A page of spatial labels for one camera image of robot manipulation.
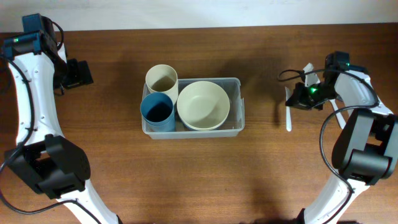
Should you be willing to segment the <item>cream cup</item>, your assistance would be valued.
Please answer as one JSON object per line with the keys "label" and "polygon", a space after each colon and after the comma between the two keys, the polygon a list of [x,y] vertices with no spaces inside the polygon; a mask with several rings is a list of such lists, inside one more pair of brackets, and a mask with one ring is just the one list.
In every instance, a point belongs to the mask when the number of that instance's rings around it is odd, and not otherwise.
{"label": "cream cup", "polygon": [[178,75],[169,65],[155,65],[146,73],[146,85],[151,93],[161,92],[169,96],[173,105],[178,100]]}

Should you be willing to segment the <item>blue cup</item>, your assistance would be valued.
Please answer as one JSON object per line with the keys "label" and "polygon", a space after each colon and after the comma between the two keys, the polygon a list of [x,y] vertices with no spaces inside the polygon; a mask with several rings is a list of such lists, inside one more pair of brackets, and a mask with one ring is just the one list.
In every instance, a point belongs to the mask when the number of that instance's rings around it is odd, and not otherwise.
{"label": "blue cup", "polygon": [[141,115],[154,132],[175,131],[175,110],[170,97],[155,92],[147,95],[140,107]]}

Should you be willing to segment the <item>cream bowl front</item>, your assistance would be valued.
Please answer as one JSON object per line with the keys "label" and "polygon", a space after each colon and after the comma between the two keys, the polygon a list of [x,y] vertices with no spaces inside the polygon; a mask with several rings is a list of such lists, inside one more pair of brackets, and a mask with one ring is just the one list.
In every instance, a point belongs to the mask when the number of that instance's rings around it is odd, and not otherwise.
{"label": "cream bowl front", "polygon": [[184,125],[196,131],[219,128],[231,109],[229,96],[219,85],[197,81],[187,85],[179,94],[177,111]]}

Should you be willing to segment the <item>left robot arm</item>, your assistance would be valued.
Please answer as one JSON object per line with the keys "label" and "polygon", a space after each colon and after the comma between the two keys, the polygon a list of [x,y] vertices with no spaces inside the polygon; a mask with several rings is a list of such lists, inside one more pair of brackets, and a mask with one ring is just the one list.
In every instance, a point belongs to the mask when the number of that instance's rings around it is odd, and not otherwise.
{"label": "left robot arm", "polygon": [[2,59],[16,86],[19,127],[16,147],[5,152],[10,168],[37,194],[66,206],[82,223],[119,223],[94,189],[84,150],[62,133],[55,90],[93,83],[86,61],[68,58],[62,28],[48,17],[22,18],[21,34],[7,38]]}

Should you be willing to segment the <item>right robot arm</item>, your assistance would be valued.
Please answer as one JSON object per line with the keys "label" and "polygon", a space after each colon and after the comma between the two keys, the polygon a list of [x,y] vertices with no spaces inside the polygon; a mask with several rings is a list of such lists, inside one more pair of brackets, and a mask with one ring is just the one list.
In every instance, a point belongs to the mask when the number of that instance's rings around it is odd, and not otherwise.
{"label": "right robot arm", "polygon": [[397,115],[378,97],[368,70],[353,65],[346,52],[327,55],[320,71],[309,63],[295,74],[300,81],[285,91],[286,129],[292,129],[292,108],[322,110],[330,102],[333,112],[323,122],[319,137],[320,154],[331,176],[294,222],[339,223],[361,193],[394,172]]}

